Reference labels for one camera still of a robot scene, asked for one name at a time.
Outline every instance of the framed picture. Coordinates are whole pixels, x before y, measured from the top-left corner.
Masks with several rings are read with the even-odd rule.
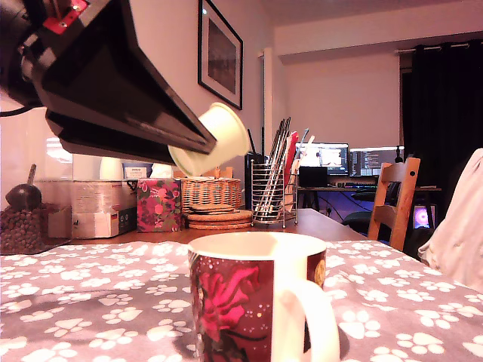
[[[243,41],[210,0],[198,3],[198,84],[242,109]]]

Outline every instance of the tissue box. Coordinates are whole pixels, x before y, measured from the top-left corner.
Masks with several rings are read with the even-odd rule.
[[[140,179],[137,183],[137,231],[177,232],[181,229],[181,181]]]

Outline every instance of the mug handle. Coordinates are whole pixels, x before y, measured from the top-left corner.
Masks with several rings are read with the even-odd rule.
[[[331,301],[319,285],[304,279],[294,279],[286,287],[302,305],[310,332],[311,348],[303,360],[339,362],[339,330]]]

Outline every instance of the red clamp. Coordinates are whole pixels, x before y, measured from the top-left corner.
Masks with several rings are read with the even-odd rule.
[[[49,17],[45,20],[44,26],[52,32],[62,35],[88,6],[85,0],[71,0],[71,4],[71,10],[62,20],[58,20],[56,17]]]

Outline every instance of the wooden chair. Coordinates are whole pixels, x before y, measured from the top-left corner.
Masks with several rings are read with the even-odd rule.
[[[181,170],[173,172],[174,178],[183,178],[186,175]],[[210,170],[202,174],[202,176],[216,176],[216,170]],[[220,170],[220,177],[226,177],[227,179],[233,178],[233,167],[227,167],[225,170]]]
[[[369,223],[368,237],[371,240],[377,240],[382,223],[391,228],[389,245],[402,251],[419,168],[419,158],[408,158],[405,163],[382,164]],[[385,204],[390,183],[401,183],[396,206]]]

